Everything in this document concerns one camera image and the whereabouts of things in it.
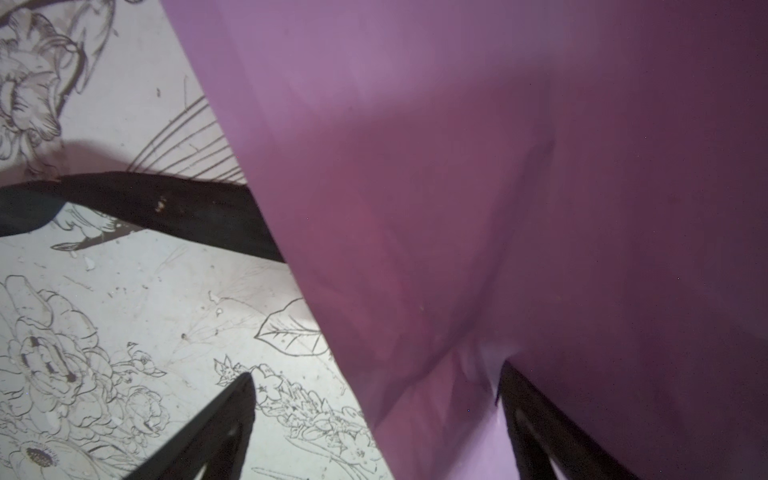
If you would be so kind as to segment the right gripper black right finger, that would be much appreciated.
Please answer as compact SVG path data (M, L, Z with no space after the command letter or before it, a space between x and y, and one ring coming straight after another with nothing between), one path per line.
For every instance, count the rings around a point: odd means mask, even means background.
M501 369L497 401L521 479L634 479L510 362Z

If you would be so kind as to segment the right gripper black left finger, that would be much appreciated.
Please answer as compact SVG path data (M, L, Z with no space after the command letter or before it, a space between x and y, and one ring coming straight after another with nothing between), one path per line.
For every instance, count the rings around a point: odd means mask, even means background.
M242 373L128 480L238 479L255 421L253 377Z

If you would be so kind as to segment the black ribbon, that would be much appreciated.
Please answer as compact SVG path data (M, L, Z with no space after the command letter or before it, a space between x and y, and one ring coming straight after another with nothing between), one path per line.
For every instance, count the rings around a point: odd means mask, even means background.
M163 175L109 172L39 180L1 189L1 235L37 230L66 203L89 207L122 225L283 262L245 185Z

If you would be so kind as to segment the pink purple wrapping paper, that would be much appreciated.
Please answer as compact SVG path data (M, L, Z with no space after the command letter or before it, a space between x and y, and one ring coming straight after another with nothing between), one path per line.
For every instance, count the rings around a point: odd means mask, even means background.
M398 479L513 364L643 479L767 475L763 1L167 1Z

